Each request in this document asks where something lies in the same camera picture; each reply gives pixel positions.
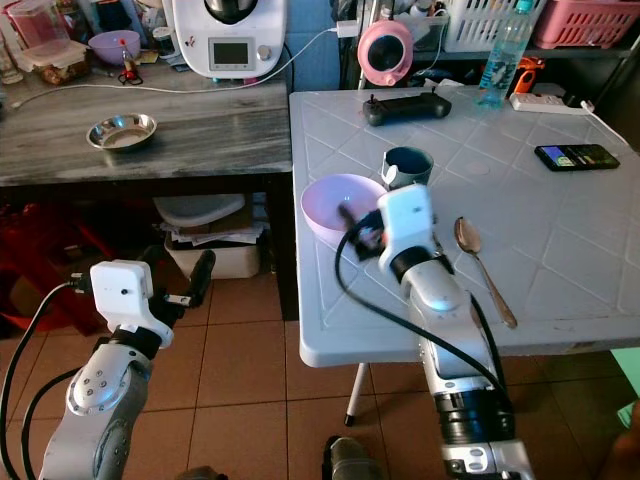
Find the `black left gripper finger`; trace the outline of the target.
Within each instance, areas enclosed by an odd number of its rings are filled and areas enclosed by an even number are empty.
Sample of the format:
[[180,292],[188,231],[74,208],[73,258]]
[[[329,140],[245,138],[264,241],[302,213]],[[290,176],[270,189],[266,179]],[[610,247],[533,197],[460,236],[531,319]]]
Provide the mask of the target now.
[[204,303],[206,293],[211,284],[212,268],[216,264],[216,255],[211,250],[205,250],[198,257],[195,268],[189,276],[189,289],[186,296],[189,298],[188,307],[198,307]]

